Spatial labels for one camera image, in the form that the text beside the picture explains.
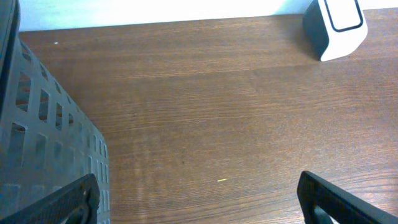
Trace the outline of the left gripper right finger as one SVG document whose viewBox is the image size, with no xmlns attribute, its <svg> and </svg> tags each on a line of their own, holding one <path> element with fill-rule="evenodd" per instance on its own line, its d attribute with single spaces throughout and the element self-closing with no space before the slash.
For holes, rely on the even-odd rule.
<svg viewBox="0 0 398 224">
<path fill-rule="evenodd" d="M 297 196 L 306 224 L 397 223 L 397 217 L 361 200 L 310 171 L 300 175 Z"/>
</svg>

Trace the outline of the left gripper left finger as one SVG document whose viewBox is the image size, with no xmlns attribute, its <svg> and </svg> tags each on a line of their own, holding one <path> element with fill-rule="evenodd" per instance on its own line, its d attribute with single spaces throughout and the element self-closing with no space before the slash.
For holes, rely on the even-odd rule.
<svg viewBox="0 0 398 224">
<path fill-rule="evenodd" d="M 100 190 L 94 174 L 69 183 L 54 193 L 9 215 L 2 224 L 84 223 L 96 224 Z"/>
</svg>

